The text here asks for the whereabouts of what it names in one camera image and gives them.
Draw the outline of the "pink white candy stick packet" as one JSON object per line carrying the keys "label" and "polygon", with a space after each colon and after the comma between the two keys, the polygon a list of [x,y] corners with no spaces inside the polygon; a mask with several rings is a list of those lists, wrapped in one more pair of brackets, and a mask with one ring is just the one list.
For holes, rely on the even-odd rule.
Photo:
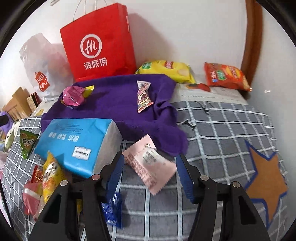
{"label": "pink white candy stick packet", "polygon": [[149,87],[151,83],[147,81],[137,81],[138,91],[137,91],[137,112],[141,113],[143,110],[153,105],[154,102],[151,101],[149,97]]}

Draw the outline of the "pink white snack packet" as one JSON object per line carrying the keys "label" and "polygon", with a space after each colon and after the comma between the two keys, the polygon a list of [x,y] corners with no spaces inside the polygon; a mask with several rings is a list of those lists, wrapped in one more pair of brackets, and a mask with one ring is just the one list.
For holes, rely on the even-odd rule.
{"label": "pink white snack packet", "polygon": [[42,182],[28,181],[23,187],[23,203],[25,214],[34,216],[39,208],[40,200],[43,195]]}

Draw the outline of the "brown door frame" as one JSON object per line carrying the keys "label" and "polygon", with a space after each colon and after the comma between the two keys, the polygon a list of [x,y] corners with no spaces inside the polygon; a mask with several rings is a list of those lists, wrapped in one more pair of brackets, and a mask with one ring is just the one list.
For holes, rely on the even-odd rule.
{"label": "brown door frame", "polygon": [[263,32],[262,7],[257,1],[245,0],[247,27],[241,70],[251,85],[258,65]]}

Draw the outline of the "orange chips bag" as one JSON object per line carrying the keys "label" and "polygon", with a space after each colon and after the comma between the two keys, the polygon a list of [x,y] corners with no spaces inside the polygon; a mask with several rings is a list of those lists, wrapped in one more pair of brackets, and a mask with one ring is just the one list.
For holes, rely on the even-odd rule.
{"label": "orange chips bag", "polygon": [[234,66],[205,62],[204,71],[210,87],[252,91],[244,73]]}

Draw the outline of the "yellow snack packet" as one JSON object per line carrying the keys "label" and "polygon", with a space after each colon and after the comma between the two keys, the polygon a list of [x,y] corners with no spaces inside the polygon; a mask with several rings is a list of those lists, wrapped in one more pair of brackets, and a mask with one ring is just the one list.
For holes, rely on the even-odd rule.
{"label": "yellow snack packet", "polygon": [[42,180],[44,203],[48,202],[56,187],[65,179],[65,173],[53,154],[50,151],[47,154],[47,160],[43,165]]}

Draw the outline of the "grey checked blanket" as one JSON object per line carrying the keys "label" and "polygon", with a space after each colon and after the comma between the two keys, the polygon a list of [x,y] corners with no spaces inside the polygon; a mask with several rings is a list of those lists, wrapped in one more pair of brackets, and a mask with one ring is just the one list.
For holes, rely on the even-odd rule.
{"label": "grey checked blanket", "polygon": [[[270,157],[276,151],[273,125],[268,115],[246,104],[176,102],[178,127],[186,133],[186,158],[200,173],[216,182],[245,186],[256,174],[247,145]],[[23,159],[15,138],[4,166],[4,199],[21,240],[27,240],[34,219],[24,213],[23,187],[43,161],[35,154]],[[121,229],[110,227],[113,240],[186,240],[197,207],[187,199],[180,178],[174,175],[156,195],[125,165],[117,188],[123,197]]]}

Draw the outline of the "red paper shopping bag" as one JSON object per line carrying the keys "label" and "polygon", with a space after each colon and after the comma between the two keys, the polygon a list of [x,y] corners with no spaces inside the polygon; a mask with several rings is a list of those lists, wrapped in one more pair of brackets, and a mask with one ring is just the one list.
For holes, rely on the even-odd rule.
{"label": "red paper shopping bag", "polygon": [[60,33],[75,82],[135,73],[125,5],[114,3],[88,13]]}

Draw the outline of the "blue tissue pack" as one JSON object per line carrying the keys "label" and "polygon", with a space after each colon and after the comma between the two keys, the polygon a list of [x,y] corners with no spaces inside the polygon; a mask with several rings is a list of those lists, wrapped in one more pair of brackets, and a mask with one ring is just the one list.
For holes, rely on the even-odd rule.
{"label": "blue tissue pack", "polygon": [[113,120],[57,118],[41,134],[35,154],[46,160],[50,152],[65,170],[89,178],[111,164],[121,142]]}

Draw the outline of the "purple towel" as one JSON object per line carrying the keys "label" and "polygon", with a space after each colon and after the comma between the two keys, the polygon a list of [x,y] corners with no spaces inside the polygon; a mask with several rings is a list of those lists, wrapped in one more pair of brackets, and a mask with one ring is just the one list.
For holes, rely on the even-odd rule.
{"label": "purple towel", "polygon": [[[137,81],[151,85],[148,96],[153,105],[137,111]],[[157,149],[171,155],[185,154],[188,149],[186,134],[177,127],[177,111],[170,100],[175,81],[164,74],[121,75],[74,83],[94,90],[78,108],[71,109],[59,100],[41,117],[41,130],[56,118],[107,118],[116,123],[122,138],[138,141],[149,135]]]}

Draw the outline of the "blue snack packet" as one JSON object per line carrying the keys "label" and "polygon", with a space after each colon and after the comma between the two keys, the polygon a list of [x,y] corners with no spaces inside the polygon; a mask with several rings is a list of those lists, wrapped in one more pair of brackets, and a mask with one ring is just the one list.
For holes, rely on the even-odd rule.
{"label": "blue snack packet", "polygon": [[107,203],[102,203],[102,210],[105,221],[108,225],[115,226],[119,229],[123,228],[122,196],[119,192],[116,192]]}

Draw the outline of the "red snack packet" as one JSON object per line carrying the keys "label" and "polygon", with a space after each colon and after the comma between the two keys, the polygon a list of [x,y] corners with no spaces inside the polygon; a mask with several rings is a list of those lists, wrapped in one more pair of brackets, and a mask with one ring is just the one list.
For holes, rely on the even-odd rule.
{"label": "red snack packet", "polygon": [[38,183],[43,181],[43,167],[36,165],[32,173],[31,183]]}

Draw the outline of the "green snack packet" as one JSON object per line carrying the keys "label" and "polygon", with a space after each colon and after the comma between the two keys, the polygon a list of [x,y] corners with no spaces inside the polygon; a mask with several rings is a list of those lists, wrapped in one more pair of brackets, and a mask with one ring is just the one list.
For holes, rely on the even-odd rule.
{"label": "green snack packet", "polygon": [[27,160],[33,150],[33,147],[36,144],[36,141],[38,139],[37,134],[20,130],[20,146],[22,151],[23,159]]}

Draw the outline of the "pale pink snack packet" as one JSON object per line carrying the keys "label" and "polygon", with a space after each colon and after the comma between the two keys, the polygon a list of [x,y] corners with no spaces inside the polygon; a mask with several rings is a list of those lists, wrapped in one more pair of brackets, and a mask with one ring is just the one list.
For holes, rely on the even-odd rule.
{"label": "pale pink snack packet", "polygon": [[149,135],[124,150],[123,155],[152,195],[159,193],[177,171],[174,162],[157,152]]}

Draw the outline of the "cardboard boxes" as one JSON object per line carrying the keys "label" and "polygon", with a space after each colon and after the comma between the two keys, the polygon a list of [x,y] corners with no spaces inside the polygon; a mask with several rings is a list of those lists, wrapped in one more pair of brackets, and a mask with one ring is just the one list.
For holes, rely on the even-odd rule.
{"label": "cardboard boxes", "polygon": [[2,111],[7,112],[13,121],[17,121],[30,117],[40,103],[41,99],[36,92],[29,94],[26,89],[19,87]]}

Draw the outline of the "pink yellow snack bag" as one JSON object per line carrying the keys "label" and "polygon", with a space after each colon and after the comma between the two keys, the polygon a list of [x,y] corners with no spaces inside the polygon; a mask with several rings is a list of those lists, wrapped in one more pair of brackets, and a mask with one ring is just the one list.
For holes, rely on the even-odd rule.
{"label": "pink yellow snack bag", "polygon": [[86,99],[92,94],[94,85],[87,87],[69,86],[62,92],[60,102],[71,109],[77,109],[83,105]]}

